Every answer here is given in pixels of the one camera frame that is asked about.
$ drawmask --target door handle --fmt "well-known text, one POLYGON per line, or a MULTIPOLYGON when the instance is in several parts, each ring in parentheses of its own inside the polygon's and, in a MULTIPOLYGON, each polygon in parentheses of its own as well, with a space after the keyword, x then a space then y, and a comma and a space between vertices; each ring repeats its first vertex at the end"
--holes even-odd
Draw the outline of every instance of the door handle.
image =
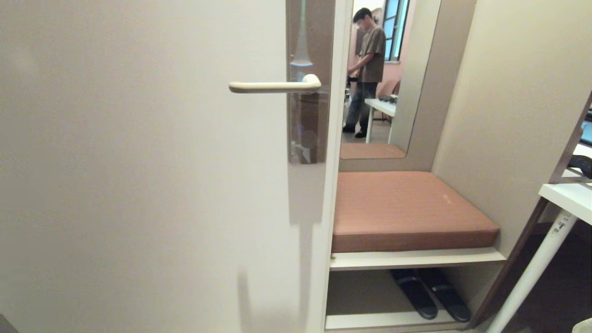
POLYGON ((231 82, 228 88, 237 94, 316 92, 321 88, 321 81, 315 74, 306 74, 302 82, 231 82))

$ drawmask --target black shoe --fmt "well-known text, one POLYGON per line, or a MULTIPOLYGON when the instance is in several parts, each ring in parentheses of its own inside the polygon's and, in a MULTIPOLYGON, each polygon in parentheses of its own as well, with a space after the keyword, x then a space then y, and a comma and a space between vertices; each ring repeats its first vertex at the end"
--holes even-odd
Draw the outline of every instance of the black shoe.
POLYGON ((438 308, 419 280, 415 270, 410 268, 391 270, 391 275, 420 316, 426 319, 434 319, 438 316, 438 308))
POLYGON ((417 272, 422 282, 436 295, 436 298, 454 320, 458 322, 471 320, 471 311, 442 271, 438 268, 420 268, 417 272))

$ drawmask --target cushion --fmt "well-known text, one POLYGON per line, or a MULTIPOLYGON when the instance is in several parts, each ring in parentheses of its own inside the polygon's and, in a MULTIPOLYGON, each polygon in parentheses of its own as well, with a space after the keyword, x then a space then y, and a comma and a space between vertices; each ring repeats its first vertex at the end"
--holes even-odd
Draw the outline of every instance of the cushion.
POLYGON ((430 172, 340 172, 333 252, 493 246, 499 227, 430 172))

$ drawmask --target jeans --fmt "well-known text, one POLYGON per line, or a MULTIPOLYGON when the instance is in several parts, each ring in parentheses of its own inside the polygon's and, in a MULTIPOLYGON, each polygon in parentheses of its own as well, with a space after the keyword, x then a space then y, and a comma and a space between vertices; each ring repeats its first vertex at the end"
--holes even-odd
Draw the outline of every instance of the jeans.
POLYGON ((368 116, 370 115, 370 106, 364 103, 366 98, 376 98, 377 82, 358 82, 356 91, 352 97, 352 103, 349 105, 348 118, 345 121, 345 127, 348 129, 356 128, 356 123, 360 121, 360 132, 368 131, 368 116))

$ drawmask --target door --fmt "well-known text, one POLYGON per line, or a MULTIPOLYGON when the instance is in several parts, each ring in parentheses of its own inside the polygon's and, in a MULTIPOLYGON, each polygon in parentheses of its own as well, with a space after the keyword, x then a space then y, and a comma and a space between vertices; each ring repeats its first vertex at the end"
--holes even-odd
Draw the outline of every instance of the door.
POLYGON ((322 331, 335 10, 6 4, 0 314, 20 333, 322 331), (312 94, 229 90, 310 73, 312 94))

